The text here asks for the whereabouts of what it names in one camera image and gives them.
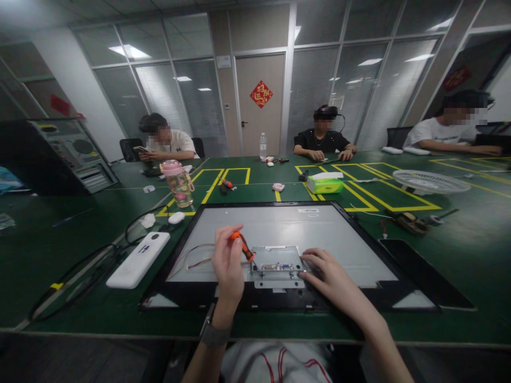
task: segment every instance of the smartphone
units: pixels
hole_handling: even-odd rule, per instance
[[[149,151],[143,146],[134,146],[133,150],[135,150],[139,153],[149,153]]]
[[[392,258],[435,304],[444,309],[476,310],[476,306],[402,239],[379,239]]]

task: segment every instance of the red chinese decoration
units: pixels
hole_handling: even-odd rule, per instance
[[[470,77],[472,77],[470,70],[468,70],[466,65],[463,65],[461,68],[455,70],[453,73],[446,77],[446,79],[443,81],[443,87],[446,91],[451,91],[460,84],[464,83]]]
[[[59,113],[62,113],[66,117],[69,117],[69,113],[71,112],[71,105],[55,95],[50,96],[50,101],[53,109]]]
[[[273,96],[271,90],[266,86],[264,82],[259,81],[255,89],[250,94],[250,98],[254,100],[256,104],[262,109],[268,100]]]

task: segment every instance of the black t-shirt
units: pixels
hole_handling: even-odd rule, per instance
[[[323,153],[334,153],[336,149],[342,152],[349,143],[342,134],[332,130],[329,130],[321,140],[314,136],[314,129],[300,132],[294,138],[295,145],[300,145],[307,150],[321,150]]]

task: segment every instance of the floor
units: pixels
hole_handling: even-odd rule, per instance
[[[346,352],[354,346],[341,347]],[[191,349],[190,343],[160,340],[0,335],[0,381],[177,382]],[[510,352],[436,347],[400,351],[417,383],[511,381]],[[366,381],[378,382],[367,348],[360,361]]]

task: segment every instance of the white mouse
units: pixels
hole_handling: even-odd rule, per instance
[[[169,224],[178,224],[185,219],[185,213],[177,212],[169,217]]]

